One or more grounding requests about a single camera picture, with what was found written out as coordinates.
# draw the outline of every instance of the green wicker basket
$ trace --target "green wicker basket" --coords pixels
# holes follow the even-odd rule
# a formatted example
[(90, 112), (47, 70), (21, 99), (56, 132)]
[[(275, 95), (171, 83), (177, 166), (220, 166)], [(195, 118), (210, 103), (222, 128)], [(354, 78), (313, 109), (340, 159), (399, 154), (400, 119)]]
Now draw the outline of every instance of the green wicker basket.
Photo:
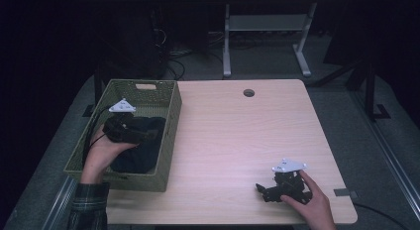
[[(162, 117), (166, 119), (157, 165), (148, 173), (113, 172), (108, 169), (104, 181), (111, 183), (111, 188), (140, 191), (166, 191), (173, 144), (181, 109), (181, 96), (176, 81), (112, 79), (98, 102), (92, 117), (98, 115), (109, 105), (114, 105), (125, 98), (131, 105), (137, 107), (135, 116)], [(112, 113), (105, 110), (100, 114), (94, 132)], [(68, 160), (64, 171), (70, 176), (80, 179), (82, 171), (83, 146), (89, 127), (93, 124), (91, 118), (83, 131), (77, 145)]]

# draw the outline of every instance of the dark background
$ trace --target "dark background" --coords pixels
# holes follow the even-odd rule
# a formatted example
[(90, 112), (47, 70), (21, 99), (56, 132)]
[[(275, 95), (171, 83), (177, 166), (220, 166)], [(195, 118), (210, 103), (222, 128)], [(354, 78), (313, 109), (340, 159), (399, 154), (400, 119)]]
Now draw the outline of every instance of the dark background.
[[(253, 3), (236, 9), (250, 7), (256, 9)], [(152, 26), (199, 51), (206, 49), (207, 31), (223, 29), (223, 4), (165, 4), (155, 23), (149, 20), (153, 8), (0, 0), (0, 228), (77, 91), (98, 67), (110, 76), (159, 78), (170, 47), (154, 49)], [(420, 127), (419, 14), (419, 0), (326, 0), (311, 33), (334, 35), (325, 62), (346, 65), (367, 54)], [(141, 47), (133, 48), (134, 42)]]

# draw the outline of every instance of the white stand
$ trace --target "white stand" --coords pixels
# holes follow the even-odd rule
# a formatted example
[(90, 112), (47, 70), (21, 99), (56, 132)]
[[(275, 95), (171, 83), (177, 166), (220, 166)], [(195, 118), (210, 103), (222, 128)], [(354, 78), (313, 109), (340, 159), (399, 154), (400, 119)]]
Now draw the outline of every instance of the white stand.
[(225, 14), (225, 47), (223, 48), (223, 75), (231, 76), (231, 58), (229, 54), (229, 31), (302, 31), (302, 38), (293, 50), (299, 62), (302, 74), (311, 76), (303, 47), (308, 37), (316, 3), (312, 3), (307, 14), (296, 15), (230, 15), (229, 4)]

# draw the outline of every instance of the wooden tabletop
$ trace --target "wooden tabletop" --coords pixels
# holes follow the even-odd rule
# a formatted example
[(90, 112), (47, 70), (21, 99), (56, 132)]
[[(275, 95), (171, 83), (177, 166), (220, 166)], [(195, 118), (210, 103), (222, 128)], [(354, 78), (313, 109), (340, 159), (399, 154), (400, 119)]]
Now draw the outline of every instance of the wooden tabletop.
[[(109, 223), (295, 224), (284, 203), (263, 201), (282, 158), (306, 170), (330, 198), (335, 222), (357, 213), (300, 80), (181, 81), (181, 114), (166, 192), (110, 190)], [(244, 90), (255, 95), (247, 97)]]

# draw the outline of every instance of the plaid sleeve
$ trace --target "plaid sleeve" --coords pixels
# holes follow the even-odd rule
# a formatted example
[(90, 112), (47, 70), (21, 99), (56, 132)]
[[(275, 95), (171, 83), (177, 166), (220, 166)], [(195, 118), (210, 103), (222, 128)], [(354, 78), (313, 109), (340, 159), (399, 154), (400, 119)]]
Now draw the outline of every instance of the plaid sleeve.
[(68, 218), (68, 230), (107, 229), (106, 203), (109, 183), (82, 184), (77, 190)]

